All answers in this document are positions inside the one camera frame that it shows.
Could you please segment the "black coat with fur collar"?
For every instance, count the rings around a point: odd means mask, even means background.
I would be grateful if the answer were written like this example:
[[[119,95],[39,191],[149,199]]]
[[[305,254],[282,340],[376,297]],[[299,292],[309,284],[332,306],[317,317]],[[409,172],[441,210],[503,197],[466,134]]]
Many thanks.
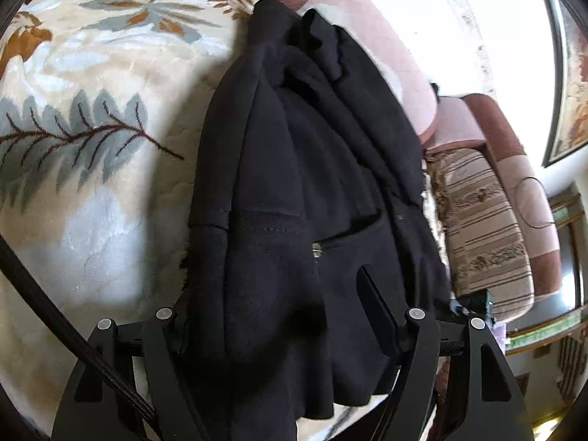
[[[199,142],[178,355],[214,440],[292,440],[392,386],[399,358],[358,274],[448,304],[422,146],[361,46],[260,0]]]

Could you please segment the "striped beige cushion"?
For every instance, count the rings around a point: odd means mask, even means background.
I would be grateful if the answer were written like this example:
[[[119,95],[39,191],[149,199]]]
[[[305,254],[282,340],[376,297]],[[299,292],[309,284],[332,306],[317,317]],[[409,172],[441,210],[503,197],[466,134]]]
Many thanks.
[[[534,303],[529,257],[514,210],[485,156],[460,148],[426,157],[457,296],[490,292],[492,315],[508,323]]]

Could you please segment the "pink headboard cushion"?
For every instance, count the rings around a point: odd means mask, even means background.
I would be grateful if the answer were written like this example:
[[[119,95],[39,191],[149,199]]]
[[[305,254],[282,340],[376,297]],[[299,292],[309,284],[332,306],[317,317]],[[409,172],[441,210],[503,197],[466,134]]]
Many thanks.
[[[497,102],[486,94],[441,98],[426,148],[432,154],[462,148],[483,153],[502,184],[521,229],[535,296],[545,299],[559,292],[560,244],[548,198]]]

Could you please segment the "leaf pattern plush blanket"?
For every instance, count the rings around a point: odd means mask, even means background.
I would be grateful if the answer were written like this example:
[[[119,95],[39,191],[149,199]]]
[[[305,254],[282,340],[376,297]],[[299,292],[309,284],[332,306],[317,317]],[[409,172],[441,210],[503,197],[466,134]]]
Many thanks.
[[[82,336],[178,297],[203,121],[257,1],[24,0],[1,31],[1,235]],[[1,391],[43,440],[75,363],[1,274]]]

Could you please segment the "long pink bolster pillow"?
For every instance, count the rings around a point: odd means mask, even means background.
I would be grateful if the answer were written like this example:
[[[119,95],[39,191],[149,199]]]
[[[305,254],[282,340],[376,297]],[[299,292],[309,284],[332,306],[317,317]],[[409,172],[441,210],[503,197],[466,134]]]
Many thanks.
[[[382,73],[420,142],[425,143],[433,136],[438,109],[433,87],[371,0],[279,1],[299,13],[315,9],[329,22],[346,29]]]

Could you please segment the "framed wall picture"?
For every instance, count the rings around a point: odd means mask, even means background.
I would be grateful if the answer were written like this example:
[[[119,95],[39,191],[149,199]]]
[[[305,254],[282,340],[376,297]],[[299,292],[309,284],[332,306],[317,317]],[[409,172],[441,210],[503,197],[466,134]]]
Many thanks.
[[[587,144],[587,32],[563,0],[544,0],[553,40],[555,90],[543,163],[548,167]]]

